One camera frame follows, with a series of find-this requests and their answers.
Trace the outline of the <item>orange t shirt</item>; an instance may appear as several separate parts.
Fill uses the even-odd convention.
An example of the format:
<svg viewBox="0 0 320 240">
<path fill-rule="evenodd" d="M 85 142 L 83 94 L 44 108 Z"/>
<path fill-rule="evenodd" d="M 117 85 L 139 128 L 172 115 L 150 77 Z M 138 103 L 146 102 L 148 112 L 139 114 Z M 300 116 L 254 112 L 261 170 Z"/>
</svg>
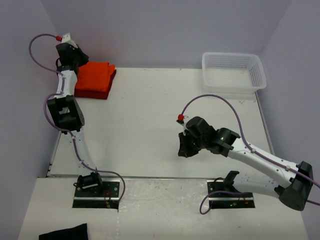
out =
<svg viewBox="0 0 320 240">
<path fill-rule="evenodd" d="M 109 62 L 89 61 L 87 64 L 80 66 L 76 91 L 106 93 L 111 84 L 112 74 L 116 71 L 116 66 Z"/>
</svg>

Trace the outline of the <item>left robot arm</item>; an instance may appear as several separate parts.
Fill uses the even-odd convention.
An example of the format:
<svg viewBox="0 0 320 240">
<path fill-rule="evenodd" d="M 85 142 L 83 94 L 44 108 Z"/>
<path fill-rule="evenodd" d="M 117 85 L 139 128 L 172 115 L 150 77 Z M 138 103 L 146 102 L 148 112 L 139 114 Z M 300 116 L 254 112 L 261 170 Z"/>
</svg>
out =
<svg viewBox="0 0 320 240">
<path fill-rule="evenodd" d="M 61 42 L 56 45 L 60 66 L 56 67 L 59 83 L 56 95 L 46 101 L 53 125 L 64 134 L 74 149 L 78 168 L 75 187 L 78 191 L 88 192 L 97 197 L 103 193 L 104 184 L 93 163 L 83 127 L 85 118 L 75 98 L 79 67 L 89 61 L 89 57 L 76 45 Z"/>
</svg>

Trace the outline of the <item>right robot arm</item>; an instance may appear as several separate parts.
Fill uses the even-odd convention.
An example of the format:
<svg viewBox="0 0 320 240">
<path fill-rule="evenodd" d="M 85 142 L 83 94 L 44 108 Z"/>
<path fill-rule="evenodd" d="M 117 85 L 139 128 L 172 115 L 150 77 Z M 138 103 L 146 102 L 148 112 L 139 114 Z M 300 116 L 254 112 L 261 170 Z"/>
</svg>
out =
<svg viewBox="0 0 320 240">
<path fill-rule="evenodd" d="M 199 116 L 188 118 L 180 114 L 177 122 L 183 127 L 178 135 L 178 156 L 189 158 L 207 150 L 247 164 L 265 175 L 248 176 L 230 171 L 224 178 L 223 187 L 215 190 L 215 194 L 244 197 L 249 192 L 259 193 L 275 197 L 293 210 L 304 210 L 314 185 L 313 168 L 309 163 L 297 164 L 281 159 L 245 142 L 228 128 L 214 129 Z"/>
</svg>

